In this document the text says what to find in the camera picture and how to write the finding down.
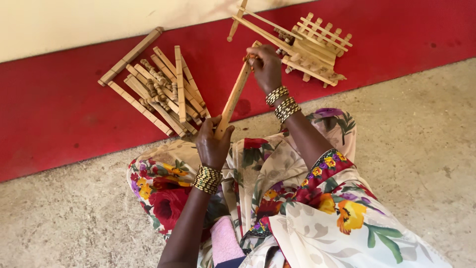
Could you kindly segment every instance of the red floor stripe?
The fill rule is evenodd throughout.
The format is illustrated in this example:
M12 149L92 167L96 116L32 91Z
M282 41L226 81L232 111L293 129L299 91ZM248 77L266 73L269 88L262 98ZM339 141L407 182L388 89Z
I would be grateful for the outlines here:
M353 34L354 46L335 67L348 80L337 87L323 89L316 79L303 82L299 71L283 73L283 83L303 102L474 57L475 10L476 1L470 0L320 0L260 15L291 29L313 12L341 28L342 36ZM180 45L211 114L219 114L245 48L254 40L265 42L242 25L233 42L227 42L231 23L227 19L164 32L134 64L149 59L156 45L173 59L174 45ZM142 38L0 64L0 181L166 138L112 89L97 83ZM127 73L115 81L130 92L123 82ZM233 120L267 111L264 94L249 79Z

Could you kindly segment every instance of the woman's right hand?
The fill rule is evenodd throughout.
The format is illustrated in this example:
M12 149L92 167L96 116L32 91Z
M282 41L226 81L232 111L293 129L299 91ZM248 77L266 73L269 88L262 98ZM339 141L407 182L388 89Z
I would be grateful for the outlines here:
M253 66L255 79L266 95L282 86L281 59L276 55L273 46L266 44L256 48L247 48L246 52L256 54L261 58L261 60L249 59L248 63Z

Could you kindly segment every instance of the hand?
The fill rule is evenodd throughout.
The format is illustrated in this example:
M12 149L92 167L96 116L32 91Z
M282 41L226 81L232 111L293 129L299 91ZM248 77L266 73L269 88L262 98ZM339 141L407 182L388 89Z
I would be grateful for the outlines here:
M258 55L261 60L249 59L248 63L255 70L255 79L266 95L282 86L281 59L271 45L247 48L246 52Z
M231 125L225 130L221 140L215 139L213 137L213 126L220 123L220 120L221 115L205 120L198 132L196 141L202 165L216 170L221 170L225 164L230 149L231 134L235 130L235 127Z

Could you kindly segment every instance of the bangle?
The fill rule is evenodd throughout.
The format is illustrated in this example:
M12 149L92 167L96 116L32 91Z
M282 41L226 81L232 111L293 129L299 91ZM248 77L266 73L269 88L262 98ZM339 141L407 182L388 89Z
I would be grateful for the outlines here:
M289 97L276 107L274 114L281 123L284 123L290 115L297 111L301 111L301 107L296 103L293 97Z
M266 104L269 105L270 107L273 107L273 103L277 99L287 95L289 95L288 88L285 86L280 86L277 89L271 91L271 93L268 94L268 96L266 96Z
M221 171L200 165L192 185L207 194L213 195L217 192L222 177Z

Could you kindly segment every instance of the woman's left hand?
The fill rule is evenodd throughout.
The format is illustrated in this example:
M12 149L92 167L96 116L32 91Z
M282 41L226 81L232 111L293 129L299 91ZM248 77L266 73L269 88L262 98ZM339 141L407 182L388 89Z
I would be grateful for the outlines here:
M216 170L221 170L225 164L230 149L231 134L235 130L235 127L231 125L226 129L221 140L215 139L213 137L213 126L220 123L220 120L221 115L205 120L196 141L202 165Z

